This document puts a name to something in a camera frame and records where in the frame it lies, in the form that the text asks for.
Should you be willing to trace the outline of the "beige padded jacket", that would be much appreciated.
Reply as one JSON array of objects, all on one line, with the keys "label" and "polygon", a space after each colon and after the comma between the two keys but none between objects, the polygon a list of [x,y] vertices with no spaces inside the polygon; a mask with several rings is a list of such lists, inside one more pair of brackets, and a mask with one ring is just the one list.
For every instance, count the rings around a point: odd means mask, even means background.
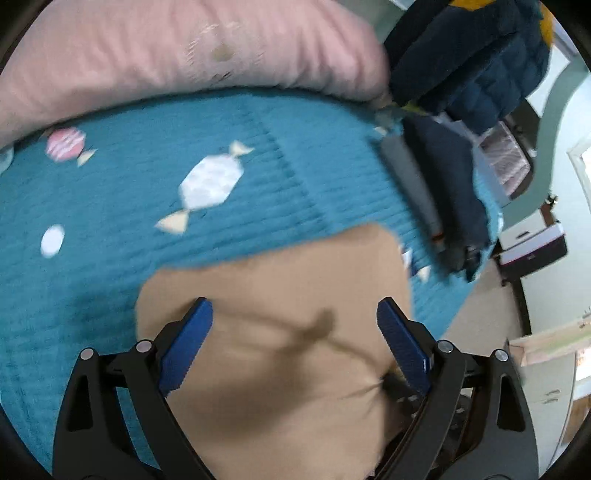
[{"label": "beige padded jacket", "polygon": [[381,299],[411,307],[398,238],[366,224],[201,269],[161,269],[136,302],[153,338],[199,297],[213,323],[167,402],[218,479],[363,479],[393,437]]}]

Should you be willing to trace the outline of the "dark navy clothes pile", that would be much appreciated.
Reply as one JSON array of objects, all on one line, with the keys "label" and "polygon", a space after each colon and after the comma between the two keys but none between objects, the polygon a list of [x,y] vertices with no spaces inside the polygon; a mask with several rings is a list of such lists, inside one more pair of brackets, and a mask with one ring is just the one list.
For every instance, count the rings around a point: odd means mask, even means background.
[{"label": "dark navy clothes pile", "polygon": [[472,282],[491,245],[488,212],[475,188],[472,143],[427,116],[408,116],[402,128],[442,221],[449,269]]}]

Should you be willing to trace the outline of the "black and white box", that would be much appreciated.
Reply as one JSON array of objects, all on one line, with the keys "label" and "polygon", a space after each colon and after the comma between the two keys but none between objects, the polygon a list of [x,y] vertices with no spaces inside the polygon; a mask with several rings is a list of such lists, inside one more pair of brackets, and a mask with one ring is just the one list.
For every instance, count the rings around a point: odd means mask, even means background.
[{"label": "black and white box", "polygon": [[552,265],[567,254],[564,228],[555,222],[512,247],[502,247],[494,259],[501,284],[506,285]]}]

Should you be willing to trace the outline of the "teal candy-pattern bedspread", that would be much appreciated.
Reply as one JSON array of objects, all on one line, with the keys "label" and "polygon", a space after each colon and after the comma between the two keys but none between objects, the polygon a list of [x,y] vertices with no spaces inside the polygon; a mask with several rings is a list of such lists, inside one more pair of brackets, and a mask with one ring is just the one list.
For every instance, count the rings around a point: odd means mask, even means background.
[{"label": "teal candy-pattern bedspread", "polygon": [[367,105],[300,90],[173,96],[72,121],[93,154],[57,163],[46,139],[1,177],[1,403],[44,467],[79,352],[134,342],[141,285],[377,222],[427,280],[412,310],[434,336],[473,284],[450,274],[380,159]]}]

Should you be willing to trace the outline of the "grey white folded garment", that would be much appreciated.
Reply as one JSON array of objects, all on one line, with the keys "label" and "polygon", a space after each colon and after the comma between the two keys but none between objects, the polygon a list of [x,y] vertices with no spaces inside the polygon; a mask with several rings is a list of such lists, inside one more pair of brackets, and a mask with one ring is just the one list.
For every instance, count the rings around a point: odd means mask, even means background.
[{"label": "grey white folded garment", "polygon": [[443,252],[443,223],[415,156],[404,139],[397,134],[387,135],[381,140],[380,152],[386,167],[423,222],[435,249]]}]

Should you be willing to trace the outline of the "mesh office chair back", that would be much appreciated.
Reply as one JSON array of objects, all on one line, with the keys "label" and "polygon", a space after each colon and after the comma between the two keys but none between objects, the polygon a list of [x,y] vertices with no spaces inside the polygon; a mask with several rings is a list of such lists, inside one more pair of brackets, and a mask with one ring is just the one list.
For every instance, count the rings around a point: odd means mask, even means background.
[{"label": "mesh office chair back", "polygon": [[534,165],[529,151],[507,122],[500,121],[481,135],[477,145],[508,200],[521,196],[533,180]]}]

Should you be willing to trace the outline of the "dark blue quilted blanket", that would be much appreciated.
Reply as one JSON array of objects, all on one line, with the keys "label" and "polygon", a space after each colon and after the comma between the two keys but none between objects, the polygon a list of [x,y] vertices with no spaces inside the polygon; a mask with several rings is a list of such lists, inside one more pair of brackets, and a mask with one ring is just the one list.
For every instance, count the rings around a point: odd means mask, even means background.
[{"label": "dark blue quilted blanket", "polygon": [[539,86],[552,43],[540,1],[416,1],[384,42],[391,95],[480,135]]}]

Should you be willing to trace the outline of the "pink quilted duvet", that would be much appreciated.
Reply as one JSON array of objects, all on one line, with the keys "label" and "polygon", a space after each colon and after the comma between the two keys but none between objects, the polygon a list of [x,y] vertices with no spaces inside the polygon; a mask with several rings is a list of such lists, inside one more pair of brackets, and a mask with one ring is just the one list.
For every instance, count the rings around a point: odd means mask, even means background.
[{"label": "pink quilted duvet", "polygon": [[373,27],[335,1],[54,1],[1,74],[1,142],[155,96],[235,86],[388,90]]}]

